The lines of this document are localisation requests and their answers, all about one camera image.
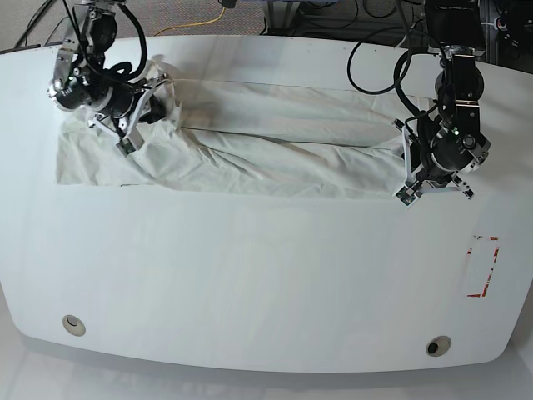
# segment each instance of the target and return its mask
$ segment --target table surface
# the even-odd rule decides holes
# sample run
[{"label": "table surface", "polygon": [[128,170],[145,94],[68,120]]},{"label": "table surface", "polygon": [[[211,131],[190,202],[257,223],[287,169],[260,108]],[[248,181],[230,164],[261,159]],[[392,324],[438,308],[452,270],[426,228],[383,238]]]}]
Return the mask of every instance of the table surface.
[{"label": "table surface", "polygon": [[[136,60],[137,46],[118,41],[109,62]],[[352,46],[148,39],[151,57],[172,66],[175,78],[340,90],[351,90]],[[533,278],[533,77],[479,65],[482,130],[492,149],[467,176],[476,196],[427,195],[407,209],[395,199],[58,186],[65,114],[46,95],[56,51],[0,57],[8,77],[0,93],[0,283],[22,333],[165,363],[282,372],[483,363],[506,347]],[[354,76],[382,88],[400,54],[363,46]],[[437,59],[417,57],[411,68],[407,94],[433,98]],[[479,272],[467,256],[474,236],[499,238],[484,297],[466,292]],[[63,328],[68,314],[85,323],[83,337]],[[427,343],[442,335],[450,351],[428,357]]]}]

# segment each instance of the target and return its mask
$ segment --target floor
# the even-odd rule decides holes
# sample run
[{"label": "floor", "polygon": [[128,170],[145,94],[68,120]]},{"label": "floor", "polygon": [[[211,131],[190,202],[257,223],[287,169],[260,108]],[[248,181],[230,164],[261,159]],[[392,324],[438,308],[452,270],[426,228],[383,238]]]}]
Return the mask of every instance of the floor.
[{"label": "floor", "polygon": [[[0,50],[12,48],[18,40],[32,15],[44,0],[0,0]],[[362,0],[359,2],[359,16],[365,17]],[[79,3],[68,0],[69,4]],[[394,0],[368,0],[371,13],[386,14],[394,7]],[[325,8],[319,13],[328,13],[341,18],[351,18],[355,14],[354,0],[339,0],[334,7]],[[217,0],[130,0],[128,7],[141,22],[147,36],[154,35],[158,30],[171,25],[205,21],[213,19],[220,13]],[[405,5],[406,14],[411,15],[411,5]],[[48,36],[65,16],[62,1],[57,0],[48,14],[32,32],[28,43],[45,43]],[[119,13],[118,36],[129,38],[135,36],[131,23]],[[239,0],[237,6],[227,10],[223,19],[211,25],[187,27],[169,32],[178,34],[221,34],[221,35],[257,35],[264,27],[261,2],[258,0]],[[52,37],[52,41],[61,36],[61,29]]]}]

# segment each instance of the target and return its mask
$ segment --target yellow cable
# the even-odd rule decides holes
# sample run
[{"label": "yellow cable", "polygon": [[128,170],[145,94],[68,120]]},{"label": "yellow cable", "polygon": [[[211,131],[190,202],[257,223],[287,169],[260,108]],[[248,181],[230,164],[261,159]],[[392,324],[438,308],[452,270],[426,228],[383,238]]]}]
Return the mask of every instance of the yellow cable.
[{"label": "yellow cable", "polygon": [[156,36],[160,36],[162,33],[166,32],[166,31],[171,31],[172,29],[187,28],[187,27],[199,27],[201,25],[209,25],[210,23],[215,23],[216,21],[218,21],[220,18],[222,18],[224,16],[225,12],[226,12],[226,8],[222,7],[222,12],[220,13],[220,15],[218,17],[216,17],[215,19],[212,19],[211,21],[185,23],[183,25],[174,25],[173,27],[166,27],[165,29],[162,29],[161,31],[156,33]]}]

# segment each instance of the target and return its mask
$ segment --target white towel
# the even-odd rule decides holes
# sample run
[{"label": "white towel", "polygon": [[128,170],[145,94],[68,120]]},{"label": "white towel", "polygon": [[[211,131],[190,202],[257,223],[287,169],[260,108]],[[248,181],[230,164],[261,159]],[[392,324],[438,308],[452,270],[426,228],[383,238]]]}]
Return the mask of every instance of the white towel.
[{"label": "white towel", "polygon": [[57,182],[300,198],[391,198],[403,183],[392,121],[409,114],[394,94],[190,80],[174,90],[181,127],[139,124],[146,143],[127,158],[84,112],[69,115]]}]

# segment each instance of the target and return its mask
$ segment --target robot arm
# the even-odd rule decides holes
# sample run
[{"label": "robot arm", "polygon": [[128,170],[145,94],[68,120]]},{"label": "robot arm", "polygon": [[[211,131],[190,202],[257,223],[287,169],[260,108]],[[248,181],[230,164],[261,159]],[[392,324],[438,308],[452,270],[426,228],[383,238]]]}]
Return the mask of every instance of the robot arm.
[{"label": "robot arm", "polygon": [[[424,193],[461,191],[474,196],[458,174],[477,169],[488,157],[491,143],[481,133],[479,99],[483,78],[476,68],[475,56],[485,49],[479,8],[472,0],[426,0],[428,32],[438,43],[432,52],[442,52],[442,73],[436,80],[438,116],[431,120],[406,97],[401,86],[398,96],[417,120],[417,135],[408,123],[396,121],[404,133],[406,184],[397,196],[406,205]],[[425,53],[421,49],[415,53]],[[400,76],[406,54],[396,65]]]},{"label": "robot arm", "polygon": [[[143,140],[136,130],[140,123],[155,123],[165,117],[164,106],[153,96],[166,77],[138,79],[147,64],[147,44],[142,27],[126,7],[126,0],[83,0],[68,10],[71,26],[57,55],[48,94],[63,111],[88,107],[94,111],[90,125],[117,135],[118,148],[128,155],[140,149]],[[133,71],[129,62],[107,69],[105,52],[117,36],[113,9],[132,21],[141,44],[141,61]],[[104,123],[109,119],[111,127]]]}]

